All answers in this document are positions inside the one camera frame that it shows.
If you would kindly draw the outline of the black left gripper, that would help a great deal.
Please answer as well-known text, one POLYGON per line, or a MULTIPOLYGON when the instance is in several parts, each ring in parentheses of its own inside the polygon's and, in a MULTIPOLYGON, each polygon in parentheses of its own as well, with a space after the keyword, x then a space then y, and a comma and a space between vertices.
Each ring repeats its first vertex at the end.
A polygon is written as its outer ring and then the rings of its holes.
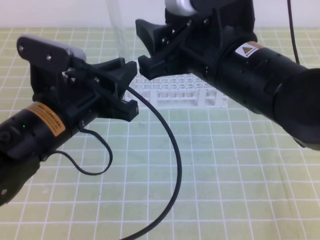
POLYGON ((32 60, 29 129, 77 130, 96 118, 131 122, 139 114, 138 102, 122 99, 136 75, 137 64, 122 57, 87 63, 86 71, 32 60))

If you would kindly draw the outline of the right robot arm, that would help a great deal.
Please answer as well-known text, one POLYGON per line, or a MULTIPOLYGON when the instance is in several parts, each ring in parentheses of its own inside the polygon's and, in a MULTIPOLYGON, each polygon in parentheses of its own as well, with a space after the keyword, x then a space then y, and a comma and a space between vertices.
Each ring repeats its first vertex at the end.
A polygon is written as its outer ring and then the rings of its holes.
POLYGON ((300 146, 320 148, 320 70, 258 43, 251 0, 167 0, 165 24, 143 19, 136 33, 149 80, 193 74, 283 128, 300 146))

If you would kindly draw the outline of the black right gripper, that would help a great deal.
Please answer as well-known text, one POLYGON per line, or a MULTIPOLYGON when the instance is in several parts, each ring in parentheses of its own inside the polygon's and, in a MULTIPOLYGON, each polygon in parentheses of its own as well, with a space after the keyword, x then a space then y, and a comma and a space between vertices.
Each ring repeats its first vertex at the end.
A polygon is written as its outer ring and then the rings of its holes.
POLYGON ((257 38, 253 1, 191 0, 191 4, 197 11, 191 16, 174 15, 165 8, 165 25, 135 21, 136 34, 151 56, 138 57, 140 74, 148 80, 188 73, 244 74, 248 61, 236 50, 257 38))

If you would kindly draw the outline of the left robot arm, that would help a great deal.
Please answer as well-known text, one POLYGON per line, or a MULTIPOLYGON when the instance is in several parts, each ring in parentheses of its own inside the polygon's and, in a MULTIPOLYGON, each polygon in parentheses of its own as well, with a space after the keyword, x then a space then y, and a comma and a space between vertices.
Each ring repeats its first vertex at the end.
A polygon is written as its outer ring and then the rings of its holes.
POLYGON ((117 58, 83 69, 49 72, 33 66, 32 104, 0 125, 0 203, 9 203, 41 162, 97 118, 130 122, 139 113, 125 101, 137 64, 117 58))

